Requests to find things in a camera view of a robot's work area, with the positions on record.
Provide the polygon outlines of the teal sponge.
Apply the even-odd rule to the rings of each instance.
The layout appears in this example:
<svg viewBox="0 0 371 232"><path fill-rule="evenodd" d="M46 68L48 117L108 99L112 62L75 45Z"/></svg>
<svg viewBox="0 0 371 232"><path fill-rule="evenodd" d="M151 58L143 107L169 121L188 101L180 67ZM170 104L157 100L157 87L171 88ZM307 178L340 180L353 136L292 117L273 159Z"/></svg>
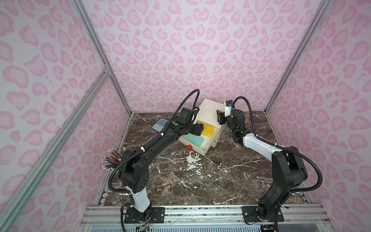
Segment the teal sponge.
<svg viewBox="0 0 371 232"><path fill-rule="evenodd" d="M201 147L204 143L204 138L201 136L196 136L191 133L184 135L183 138L187 140L188 142L192 143L193 145L197 147Z"/></svg>

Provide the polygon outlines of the yellow sponge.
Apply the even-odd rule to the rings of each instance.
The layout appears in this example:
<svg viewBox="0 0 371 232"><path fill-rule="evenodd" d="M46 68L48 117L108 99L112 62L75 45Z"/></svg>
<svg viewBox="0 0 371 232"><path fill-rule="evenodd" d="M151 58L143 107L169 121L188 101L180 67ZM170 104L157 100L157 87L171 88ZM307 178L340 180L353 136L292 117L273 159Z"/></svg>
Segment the yellow sponge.
<svg viewBox="0 0 371 232"><path fill-rule="evenodd" d="M202 123L202 125L203 125L202 135L211 138L215 131L215 127L207 123Z"/></svg>

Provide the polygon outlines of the cream drawer cabinet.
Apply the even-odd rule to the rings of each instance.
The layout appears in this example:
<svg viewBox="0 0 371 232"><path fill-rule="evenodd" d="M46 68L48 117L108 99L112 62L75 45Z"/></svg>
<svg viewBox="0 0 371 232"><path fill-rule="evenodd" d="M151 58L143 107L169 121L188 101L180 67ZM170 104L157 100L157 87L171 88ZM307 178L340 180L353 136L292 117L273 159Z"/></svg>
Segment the cream drawer cabinet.
<svg viewBox="0 0 371 232"><path fill-rule="evenodd" d="M201 115L216 115L217 118L217 110L224 112L225 111L225 106L221 103L205 99L202 104L200 105L200 113L199 116Z"/></svg>

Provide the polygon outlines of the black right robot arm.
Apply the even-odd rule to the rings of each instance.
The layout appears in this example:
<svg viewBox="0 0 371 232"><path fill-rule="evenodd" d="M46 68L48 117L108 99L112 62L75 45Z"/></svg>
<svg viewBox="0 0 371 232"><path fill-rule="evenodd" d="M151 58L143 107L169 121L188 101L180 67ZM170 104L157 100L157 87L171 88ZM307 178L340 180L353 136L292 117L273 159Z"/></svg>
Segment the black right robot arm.
<svg viewBox="0 0 371 232"><path fill-rule="evenodd" d="M318 189L323 182L319 167L296 147L283 147L257 135L255 128L249 130L245 125L243 111L234 109L230 112L216 112L220 125L226 125L236 143L249 148L271 162L272 184L258 201L256 217L261 221L278 220L281 206L296 192L308 192ZM300 185L307 180L305 163L310 164L317 174L317 182L306 188Z"/></svg>

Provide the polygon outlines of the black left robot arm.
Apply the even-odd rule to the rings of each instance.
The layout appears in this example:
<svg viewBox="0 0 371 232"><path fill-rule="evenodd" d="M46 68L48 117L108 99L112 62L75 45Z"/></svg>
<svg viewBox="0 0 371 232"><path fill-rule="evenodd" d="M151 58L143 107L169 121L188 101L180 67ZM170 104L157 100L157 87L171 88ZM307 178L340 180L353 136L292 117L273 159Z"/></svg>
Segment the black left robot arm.
<svg viewBox="0 0 371 232"><path fill-rule="evenodd" d="M146 214L151 208L146 190L150 164L157 155L181 136L202 134L204 126L196 122L199 112L198 107L192 110L182 108L180 115L173 115L159 134L149 142L135 151L127 150L122 153L121 162L109 176L109 190L127 194L134 210Z"/></svg>

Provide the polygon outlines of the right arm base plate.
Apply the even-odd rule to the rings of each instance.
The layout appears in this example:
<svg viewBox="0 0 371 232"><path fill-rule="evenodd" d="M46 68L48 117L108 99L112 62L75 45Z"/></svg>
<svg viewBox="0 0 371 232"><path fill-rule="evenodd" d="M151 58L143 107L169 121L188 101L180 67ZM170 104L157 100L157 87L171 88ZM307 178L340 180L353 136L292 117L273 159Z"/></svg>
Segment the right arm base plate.
<svg viewBox="0 0 371 232"><path fill-rule="evenodd" d="M281 209L266 210L262 206L241 207L243 219L246 224L258 222L284 222Z"/></svg>

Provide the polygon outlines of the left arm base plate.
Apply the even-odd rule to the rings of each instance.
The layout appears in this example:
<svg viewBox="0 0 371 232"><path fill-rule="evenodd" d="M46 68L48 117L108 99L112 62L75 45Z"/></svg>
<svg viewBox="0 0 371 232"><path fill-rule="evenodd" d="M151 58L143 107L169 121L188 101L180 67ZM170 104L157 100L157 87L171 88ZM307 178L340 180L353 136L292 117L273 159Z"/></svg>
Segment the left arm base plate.
<svg viewBox="0 0 371 232"><path fill-rule="evenodd" d="M165 217L164 207L150 206L146 211L139 212L134 207L128 208L125 213L125 224L163 223Z"/></svg>

